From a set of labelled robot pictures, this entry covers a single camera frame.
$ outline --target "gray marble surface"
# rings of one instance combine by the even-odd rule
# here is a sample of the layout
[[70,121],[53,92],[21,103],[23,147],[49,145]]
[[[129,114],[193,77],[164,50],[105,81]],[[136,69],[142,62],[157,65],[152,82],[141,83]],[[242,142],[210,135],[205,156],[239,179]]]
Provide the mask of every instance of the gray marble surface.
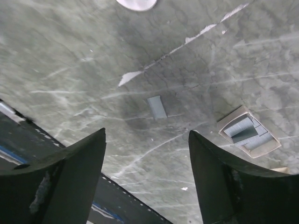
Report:
[[[66,145],[105,127],[103,172],[173,223],[201,223],[189,130],[299,173],[298,79],[295,0],[159,0],[144,13],[113,0],[0,1],[0,98]],[[157,95],[167,119],[152,117]],[[250,159],[223,139],[216,122],[240,105],[283,146]]]

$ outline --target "small open box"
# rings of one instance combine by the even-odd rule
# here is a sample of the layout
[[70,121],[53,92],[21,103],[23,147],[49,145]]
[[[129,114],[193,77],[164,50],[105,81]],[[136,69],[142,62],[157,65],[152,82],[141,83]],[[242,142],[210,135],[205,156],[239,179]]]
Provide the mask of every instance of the small open box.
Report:
[[[219,121],[217,123],[217,127],[219,130],[219,134],[222,135],[224,138],[226,138],[227,140],[229,140],[230,142],[233,143],[233,140],[224,132],[225,128],[235,119],[243,116],[243,115],[249,115],[250,117],[254,118],[256,121],[258,121],[253,114],[248,110],[247,107],[245,106],[241,106],[239,107],[237,110],[235,110],[234,112],[232,112],[231,114],[229,114],[228,116],[226,116],[224,119],[222,119],[221,121]],[[277,149],[278,147],[281,146],[280,142],[278,141],[277,138],[274,137],[274,135],[269,132],[269,130],[262,125],[261,122],[259,122],[259,124],[267,130],[268,133],[270,133],[273,137],[273,139],[271,139],[270,141],[260,145],[257,148],[254,149],[248,149],[246,148],[246,145],[244,146],[238,146],[238,148],[240,148],[241,150],[243,150],[246,154],[248,154],[251,158],[257,158],[260,157],[262,155],[265,155],[275,149]]]

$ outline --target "white round object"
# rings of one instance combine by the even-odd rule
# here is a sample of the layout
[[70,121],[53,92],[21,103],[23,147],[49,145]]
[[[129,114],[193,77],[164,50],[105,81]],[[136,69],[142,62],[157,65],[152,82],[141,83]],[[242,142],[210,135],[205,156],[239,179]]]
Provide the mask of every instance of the white round object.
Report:
[[153,8],[158,0],[116,0],[122,6],[133,11],[147,11]]

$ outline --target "blue stripe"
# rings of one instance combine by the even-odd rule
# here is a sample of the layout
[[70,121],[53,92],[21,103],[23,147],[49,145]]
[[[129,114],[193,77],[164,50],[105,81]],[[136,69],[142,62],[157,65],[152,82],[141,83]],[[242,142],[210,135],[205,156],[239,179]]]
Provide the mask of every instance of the blue stripe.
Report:
[[6,154],[10,155],[14,159],[20,161],[21,163],[27,163],[27,161],[25,159],[19,157],[18,155],[14,154],[13,152],[9,151],[8,149],[4,148],[3,146],[0,146],[0,150],[5,152]]
[[[21,157],[19,157],[18,155],[14,154],[13,152],[9,151],[8,149],[4,148],[3,146],[0,146],[0,150],[5,152],[6,154],[10,155],[11,157],[13,157],[14,159],[20,161],[21,163],[27,163],[27,161]],[[99,204],[97,204],[96,202],[93,202],[93,205],[99,207],[100,209],[104,210],[105,212],[109,213],[111,216],[113,216],[115,219],[120,220],[123,223],[123,220],[116,214],[108,211],[105,208],[102,208]]]

